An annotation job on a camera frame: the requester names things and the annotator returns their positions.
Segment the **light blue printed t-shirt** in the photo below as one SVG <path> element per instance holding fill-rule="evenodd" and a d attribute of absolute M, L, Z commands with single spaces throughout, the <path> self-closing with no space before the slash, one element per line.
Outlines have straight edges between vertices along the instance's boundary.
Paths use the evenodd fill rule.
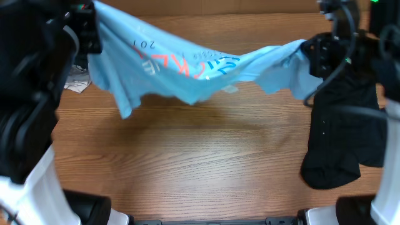
<path fill-rule="evenodd" d="M 265 93 L 289 89 L 304 99 L 322 79 L 309 73 L 301 41 L 266 46 L 243 55 L 215 51 L 170 34 L 102 2 L 95 2 L 102 52 L 88 57 L 92 82 L 113 94 L 128 118 L 147 94 L 175 97 L 187 104 L 220 90 L 254 82 Z"/>

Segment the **black garment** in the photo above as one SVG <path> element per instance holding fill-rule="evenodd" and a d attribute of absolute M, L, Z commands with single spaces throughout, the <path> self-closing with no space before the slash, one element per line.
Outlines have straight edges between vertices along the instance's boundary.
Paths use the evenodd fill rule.
<path fill-rule="evenodd" d="M 360 166 L 381 168 L 387 123 L 376 117 L 338 110 L 360 106 L 382 111 L 376 85 L 345 69 L 314 97 L 308 151 L 301 177 L 313 189 L 332 189 L 361 176 Z"/>

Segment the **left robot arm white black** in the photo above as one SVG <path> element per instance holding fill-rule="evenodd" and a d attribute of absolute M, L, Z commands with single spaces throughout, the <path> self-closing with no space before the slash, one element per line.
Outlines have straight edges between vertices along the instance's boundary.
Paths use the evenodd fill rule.
<path fill-rule="evenodd" d="M 111 200 L 61 187 L 52 131 L 73 65 L 102 46 L 93 1 L 1 2 L 1 212 L 8 224 L 133 224 Z"/>

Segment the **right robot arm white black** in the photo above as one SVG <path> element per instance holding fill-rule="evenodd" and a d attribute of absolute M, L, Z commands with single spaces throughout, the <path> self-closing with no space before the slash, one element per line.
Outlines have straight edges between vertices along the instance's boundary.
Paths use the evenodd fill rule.
<path fill-rule="evenodd" d="M 302 44 L 310 63 L 309 72 L 323 82 L 312 88 L 303 104 L 325 89 L 350 66 L 355 73 L 384 87 L 385 111 L 333 104 L 330 110 L 379 119 L 386 125 L 383 174 L 377 194 L 366 206 L 366 197 L 342 197 L 335 206 L 305 212 L 305 224 L 399 224 L 399 1 L 371 3 L 369 32 L 359 29 L 356 1 L 319 1 L 323 14 L 333 22 L 322 33 Z"/>

